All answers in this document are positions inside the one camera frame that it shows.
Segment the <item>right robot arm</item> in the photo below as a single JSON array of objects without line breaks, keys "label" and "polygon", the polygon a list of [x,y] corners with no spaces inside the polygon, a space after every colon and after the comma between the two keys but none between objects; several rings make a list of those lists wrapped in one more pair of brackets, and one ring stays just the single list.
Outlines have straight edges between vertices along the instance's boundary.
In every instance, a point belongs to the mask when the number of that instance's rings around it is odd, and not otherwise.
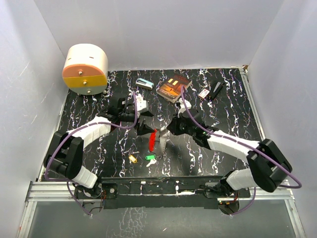
[{"label": "right robot arm", "polygon": [[249,166],[227,173],[216,186],[218,192],[231,197],[240,189],[256,186],[274,192],[292,172],[290,163],[272,140],[251,141],[231,136],[205,125],[197,110],[189,113],[175,114],[167,129],[173,135],[187,134],[199,146],[226,153]]}]

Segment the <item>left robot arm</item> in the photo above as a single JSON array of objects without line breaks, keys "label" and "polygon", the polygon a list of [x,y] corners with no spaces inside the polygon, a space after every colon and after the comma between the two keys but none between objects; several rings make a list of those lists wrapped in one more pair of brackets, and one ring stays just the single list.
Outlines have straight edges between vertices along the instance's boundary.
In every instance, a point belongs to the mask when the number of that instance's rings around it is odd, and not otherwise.
[{"label": "left robot arm", "polygon": [[98,176],[82,165],[84,149],[116,128],[134,128],[138,135],[154,132],[144,121],[140,122],[140,116],[152,117],[153,114],[149,103],[137,94],[133,104],[119,98],[85,125],[55,132],[44,158],[45,179],[49,180],[48,171],[53,171],[83,186],[90,197],[100,196],[102,185],[98,183]]}]

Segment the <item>metal wire keyring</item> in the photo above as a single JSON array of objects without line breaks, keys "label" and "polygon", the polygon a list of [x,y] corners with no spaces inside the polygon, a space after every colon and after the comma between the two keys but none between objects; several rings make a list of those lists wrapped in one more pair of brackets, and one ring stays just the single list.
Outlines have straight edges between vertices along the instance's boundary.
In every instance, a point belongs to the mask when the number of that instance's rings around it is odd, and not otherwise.
[{"label": "metal wire keyring", "polygon": [[158,156],[163,156],[165,153],[166,143],[169,139],[169,130],[166,127],[162,127],[159,131],[159,146]]}]

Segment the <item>green tagged key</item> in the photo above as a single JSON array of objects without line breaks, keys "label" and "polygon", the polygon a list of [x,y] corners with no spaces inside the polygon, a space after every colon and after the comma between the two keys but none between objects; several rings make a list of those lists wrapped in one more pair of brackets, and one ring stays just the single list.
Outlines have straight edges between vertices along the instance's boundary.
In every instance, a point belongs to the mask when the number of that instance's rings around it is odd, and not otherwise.
[{"label": "green tagged key", "polygon": [[149,167],[150,165],[153,165],[157,162],[155,155],[148,155],[146,156],[146,161],[148,161],[146,167]]}]

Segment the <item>red keyring opener tool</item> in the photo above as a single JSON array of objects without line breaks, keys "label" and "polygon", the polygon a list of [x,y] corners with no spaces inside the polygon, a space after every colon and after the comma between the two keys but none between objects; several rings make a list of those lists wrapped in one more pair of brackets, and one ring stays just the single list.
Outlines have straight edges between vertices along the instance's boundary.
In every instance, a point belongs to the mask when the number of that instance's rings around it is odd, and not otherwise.
[{"label": "red keyring opener tool", "polygon": [[154,129],[154,132],[152,132],[150,135],[150,138],[149,138],[149,151],[150,152],[154,151],[157,131],[158,131],[157,129]]}]

